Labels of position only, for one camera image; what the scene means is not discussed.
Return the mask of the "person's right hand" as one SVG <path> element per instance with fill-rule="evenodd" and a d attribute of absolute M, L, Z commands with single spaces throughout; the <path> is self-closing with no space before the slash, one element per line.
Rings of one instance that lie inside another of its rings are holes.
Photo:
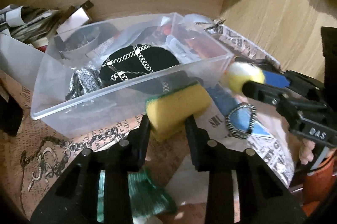
<path fill-rule="evenodd" d="M 299 150 L 299 160 L 303 165 L 307 165 L 312 162 L 314 159 L 313 150 L 315 148 L 315 143 L 308 139 L 302 139 L 300 141 L 300 150 Z"/>

